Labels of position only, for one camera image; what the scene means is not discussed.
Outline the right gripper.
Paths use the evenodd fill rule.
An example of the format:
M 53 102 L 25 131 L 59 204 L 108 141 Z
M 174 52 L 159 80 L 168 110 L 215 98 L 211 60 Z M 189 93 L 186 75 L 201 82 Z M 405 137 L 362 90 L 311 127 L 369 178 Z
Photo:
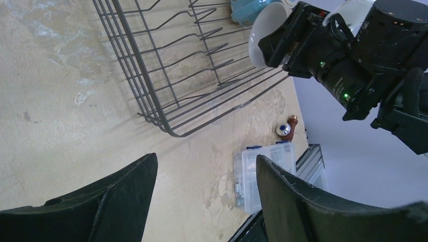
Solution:
M 257 42 L 264 64 L 282 67 L 290 76 L 332 79 L 335 75 L 335 38 L 322 25 L 329 11 L 298 2 L 273 32 Z

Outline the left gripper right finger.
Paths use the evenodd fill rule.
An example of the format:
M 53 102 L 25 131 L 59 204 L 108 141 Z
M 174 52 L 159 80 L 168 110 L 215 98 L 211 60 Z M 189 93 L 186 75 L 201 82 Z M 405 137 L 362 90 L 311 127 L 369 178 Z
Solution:
M 269 241 L 427 241 L 427 202 L 395 208 L 353 202 L 263 155 L 256 180 Z

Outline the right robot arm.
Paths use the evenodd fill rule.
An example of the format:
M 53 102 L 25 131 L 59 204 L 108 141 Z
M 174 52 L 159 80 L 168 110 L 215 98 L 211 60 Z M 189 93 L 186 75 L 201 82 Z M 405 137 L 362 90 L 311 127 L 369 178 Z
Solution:
M 258 47 L 267 67 L 321 83 L 344 121 L 378 108 L 372 128 L 427 153 L 426 4 L 346 1 L 329 12 L 301 1 Z

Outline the black base frame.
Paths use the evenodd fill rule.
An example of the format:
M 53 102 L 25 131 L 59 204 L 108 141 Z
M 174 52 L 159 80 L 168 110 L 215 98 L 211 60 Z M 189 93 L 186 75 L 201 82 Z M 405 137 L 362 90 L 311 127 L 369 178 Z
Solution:
M 237 231 L 229 238 L 228 242 L 268 242 L 263 212 L 250 215 Z

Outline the clear plastic screw box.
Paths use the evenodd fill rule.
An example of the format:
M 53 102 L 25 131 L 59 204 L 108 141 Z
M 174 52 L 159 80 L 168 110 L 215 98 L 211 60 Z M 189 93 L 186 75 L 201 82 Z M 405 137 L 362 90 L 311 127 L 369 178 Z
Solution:
M 236 206 L 247 214 L 261 210 L 256 178 L 258 155 L 266 156 L 292 174 L 296 173 L 294 144 L 290 142 L 281 141 L 269 146 L 248 146 L 243 151 L 233 153 L 235 202 Z

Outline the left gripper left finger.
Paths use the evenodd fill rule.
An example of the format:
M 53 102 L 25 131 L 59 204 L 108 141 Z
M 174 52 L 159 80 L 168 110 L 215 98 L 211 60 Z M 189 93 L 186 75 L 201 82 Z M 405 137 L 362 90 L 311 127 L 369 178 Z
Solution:
M 3 210 L 1 241 L 141 241 L 157 170 L 146 154 L 42 206 Z

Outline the aluminium rail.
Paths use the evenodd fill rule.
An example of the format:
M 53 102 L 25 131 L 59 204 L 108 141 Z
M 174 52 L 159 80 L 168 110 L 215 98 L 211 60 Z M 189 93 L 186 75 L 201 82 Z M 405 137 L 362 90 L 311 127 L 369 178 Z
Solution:
M 296 161 L 297 176 L 329 192 L 323 153 L 320 144 L 310 144 L 306 151 Z

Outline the beige floral bowl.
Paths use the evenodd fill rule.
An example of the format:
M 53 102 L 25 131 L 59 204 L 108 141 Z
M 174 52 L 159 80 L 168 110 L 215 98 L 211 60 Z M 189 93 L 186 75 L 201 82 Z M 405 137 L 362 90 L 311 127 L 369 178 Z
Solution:
M 291 12 L 290 7 L 282 1 L 278 1 L 269 3 L 258 14 L 248 41 L 249 58 L 255 67 L 267 68 L 258 43 L 262 38 L 274 33 L 286 21 Z

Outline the blue butterfly mug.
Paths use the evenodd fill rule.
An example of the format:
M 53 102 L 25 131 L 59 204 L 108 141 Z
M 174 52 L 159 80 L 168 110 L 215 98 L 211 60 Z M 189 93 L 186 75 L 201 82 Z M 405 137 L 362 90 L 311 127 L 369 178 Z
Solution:
M 271 3 L 284 3 L 282 0 L 230 0 L 231 19 L 240 26 L 253 25 L 258 14 Z

